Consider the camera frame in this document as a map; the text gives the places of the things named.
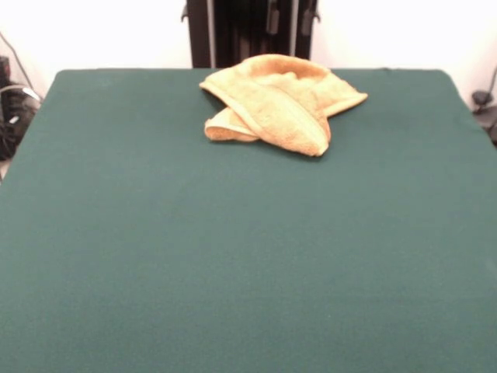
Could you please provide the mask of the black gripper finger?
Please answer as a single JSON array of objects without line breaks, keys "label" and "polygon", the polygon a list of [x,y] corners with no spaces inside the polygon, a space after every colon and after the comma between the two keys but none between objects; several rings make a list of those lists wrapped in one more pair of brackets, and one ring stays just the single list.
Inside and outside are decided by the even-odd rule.
[{"label": "black gripper finger", "polygon": [[308,0],[303,14],[303,29],[310,30],[315,17],[315,0]]},{"label": "black gripper finger", "polygon": [[268,34],[278,33],[278,1],[267,1],[266,32]]}]

